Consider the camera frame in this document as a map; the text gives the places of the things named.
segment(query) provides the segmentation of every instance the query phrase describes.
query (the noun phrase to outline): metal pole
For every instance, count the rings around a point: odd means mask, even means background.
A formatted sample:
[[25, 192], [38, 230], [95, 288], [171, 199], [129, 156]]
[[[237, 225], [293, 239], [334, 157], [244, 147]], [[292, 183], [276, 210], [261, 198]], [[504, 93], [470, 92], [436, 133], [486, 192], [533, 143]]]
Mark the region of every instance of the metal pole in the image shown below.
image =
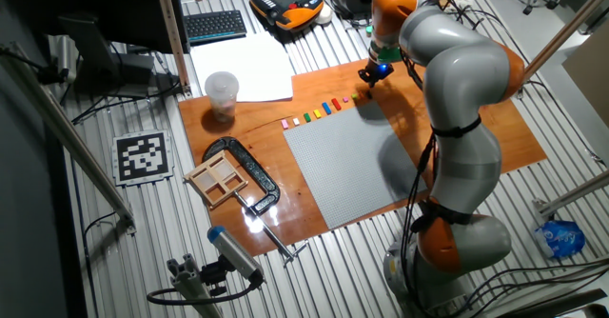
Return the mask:
[[527, 81], [535, 74], [541, 66], [558, 50], [564, 42], [578, 29], [578, 27], [597, 9], [603, 0], [588, 0], [576, 13], [575, 18], [566, 24], [559, 33], [554, 36], [550, 43], [543, 48], [533, 61], [524, 70], [524, 81]]
[[175, 15], [173, 12], [173, 5], [171, 0], [159, 0], [161, 3], [161, 9], [164, 13], [165, 26], [167, 27], [167, 35], [169, 36], [169, 43], [171, 44], [171, 50], [173, 51], [173, 57], [175, 58], [175, 64], [178, 68], [178, 75], [180, 76], [180, 84], [183, 90], [190, 91], [190, 82], [188, 81], [187, 64], [184, 61], [184, 53], [182, 51], [182, 42], [180, 41], [180, 32], [178, 32], [178, 24], [175, 22]]
[[127, 226], [133, 226], [133, 213], [131, 213], [130, 207], [125, 203], [104, 170], [95, 161], [87, 145], [80, 138], [49, 89], [42, 87], [29, 66], [21, 61], [3, 56], [0, 57], [0, 65], [7, 70], [8, 74], [12, 75], [12, 79], [38, 110], [45, 124], [66, 147], [93, 185], [116, 210], [121, 220]]
[[567, 193], [563, 194], [556, 200], [553, 200], [548, 204], [541, 204], [540, 214], [542, 217], [547, 217], [552, 213], [556, 212], [557, 209], [565, 207], [570, 203], [580, 199], [582, 196], [593, 192], [597, 189], [602, 189], [603, 187], [609, 185], [609, 170], [606, 170], [601, 175], [594, 177], [591, 180], [586, 181], [580, 186], [577, 186], [574, 189], [571, 189]]

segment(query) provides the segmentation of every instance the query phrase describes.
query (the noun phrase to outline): floor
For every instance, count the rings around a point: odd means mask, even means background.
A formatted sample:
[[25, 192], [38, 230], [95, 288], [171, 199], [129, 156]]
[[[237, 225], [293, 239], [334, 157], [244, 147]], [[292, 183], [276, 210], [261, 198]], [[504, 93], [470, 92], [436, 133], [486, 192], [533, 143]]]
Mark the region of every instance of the floor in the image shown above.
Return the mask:
[[[497, 13], [497, 6], [489, 0], [475, 0], [475, 7]], [[248, 33], [263, 32], [247, 0], [206, 0], [203, 3], [183, 0], [184, 14], [217, 10], [241, 10]], [[519, 52], [523, 47], [519, 48], [515, 41], [528, 42], [521, 36], [510, 38], [507, 31], [492, 19], [484, 20], [478, 31]], [[285, 43], [285, 50], [296, 74], [365, 58], [367, 44], [363, 31], [354, 30], [334, 17], [328, 27], [314, 27], [295, 34]], [[75, 59], [75, 55], [76, 52], [69, 49], [69, 57]], [[167, 62], [175, 73], [173, 60], [168, 57]], [[187, 62], [193, 96], [200, 96], [192, 65], [189, 60]], [[157, 65], [157, 69], [161, 71], [162, 68]], [[96, 98], [90, 99], [70, 97], [66, 103], [68, 117], [84, 111]], [[184, 96], [125, 103], [99, 111], [76, 127], [108, 174], [111, 174], [113, 137], [146, 129], [166, 129], [171, 132], [172, 146], [176, 151], [173, 154], [173, 177], [119, 189], [134, 212], [137, 228], [134, 235], [116, 229], [115, 218], [108, 218], [103, 224], [93, 227], [88, 235], [100, 317], [197, 316], [190, 307], [166, 308], [150, 305], [146, 300], [148, 292], [170, 287], [167, 260], [181, 260], [182, 255], [191, 253], [199, 265], [204, 265], [216, 261], [218, 256], [205, 238], [210, 227], [205, 206], [196, 192], [181, 179], [194, 164], [177, 107], [180, 100], [185, 100]], [[569, 127], [567, 118], [559, 112], [558, 103], [545, 89], [526, 86], [522, 98], [513, 101], [548, 159], [502, 175], [495, 191], [480, 206], [478, 213], [497, 216], [506, 223], [512, 235], [513, 251], [495, 266], [469, 274], [467, 279], [472, 286], [506, 268], [555, 264], [545, 260], [533, 242], [532, 229], [539, 222], [533, 215], [531, 200], [535, 197], [556, 198], [603, 171], [583, 151], [576, 132]], [[110, 213], [109, 205], [69, 154], [66, 154], [66, 165], [74, 216], [82, 212], [86, 225]], [[563, 260], [563, 264], [583, 263], [608, 254], [609, 228], [604, 222], [609, 221], [609, 211], [603, 206], [607, 202], [609, 194], [604, 189], [559, 211], [560, 219], [578, 222], [587, 237], [584, 250]], [[400, 237], [402, 221], [403, 209], [310, 238], [309, 247], [286, 268], [276, 250], [257, 256], [256, 260], [265, 271], [266, 284], [245, 298], [219, 307], [225, 317], [404, 316], [383, 280], [382, 265], [384, 252]], [[77, 220], [74, 224], [77, 230], [82, 228]], [[77, 238], [88, 312], [94, 317], [83, 241]], [[550, 272], [516, 274], [505, 281], [524, 282], [552, 275]], [[236, 293], [246, 284], [239, 275], [230, 274], [226, 286], [230, 293]], [[534, 294], [548, 293], [548, 290]], [[490, 297], [491, 294], [486, 295], [483, 301]], [[509, 306], [499, 307], [495, 313], [506, 309]]]
[[[524, 5], [518, 0], [488, 1], [518, 41], [524, 59], [530, 62], [564, 24], [573, 18], [574, 11], [580, 8], [584, 0], [566, 0], [554, 10], [534, 9], [528, 16], [521, 13]], [[605, 0], [603, 7], [607, 4], [609, 0]], [[540, 69], [538, 75], [568, 111], [590, 148], [603, 160], [609, 160], [609, 128], [600, 120], [562, 66], [569, 54], [587, 38], [578, 32], [574, 33]]]

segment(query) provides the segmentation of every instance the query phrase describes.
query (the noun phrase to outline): plastic cup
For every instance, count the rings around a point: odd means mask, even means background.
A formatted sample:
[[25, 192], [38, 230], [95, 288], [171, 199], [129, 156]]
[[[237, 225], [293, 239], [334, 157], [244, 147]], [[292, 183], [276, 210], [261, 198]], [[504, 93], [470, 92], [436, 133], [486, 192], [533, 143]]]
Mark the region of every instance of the plastic cup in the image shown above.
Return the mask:
[[228, 71], [215, 72], [206, 79], [206, 93], [217, 121], [226, 123], [235, 119], [239, 81]]

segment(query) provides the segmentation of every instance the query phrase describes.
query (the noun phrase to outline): lego brick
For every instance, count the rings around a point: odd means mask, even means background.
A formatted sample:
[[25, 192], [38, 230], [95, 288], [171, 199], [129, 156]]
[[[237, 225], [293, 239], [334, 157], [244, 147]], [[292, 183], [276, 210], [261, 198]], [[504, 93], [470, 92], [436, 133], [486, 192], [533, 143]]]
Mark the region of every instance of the lego brick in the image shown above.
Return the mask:
[[332, 114], [332, 110], [330, 109], [330, 106], [327, 103], [322, 103], [322, 106], [324, 107], [326, 114]]
[[332, 104], [334, 104], [334, 107], [336, 108], [336, 110], [341, 110], [341, 104], [339, 104], [339, 101], [336, 100], [336, 98], [332, 99]]

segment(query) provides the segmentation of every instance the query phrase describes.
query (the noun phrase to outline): black keyboard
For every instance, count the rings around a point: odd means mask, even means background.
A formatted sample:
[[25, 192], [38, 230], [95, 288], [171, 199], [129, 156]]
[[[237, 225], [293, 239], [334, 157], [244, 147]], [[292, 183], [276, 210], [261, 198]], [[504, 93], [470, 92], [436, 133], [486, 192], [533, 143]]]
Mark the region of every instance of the black keyboard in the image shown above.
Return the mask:
[[237, 10], [192, 14], [184, 17], [191, 46], [246, 35], [246, 26]]

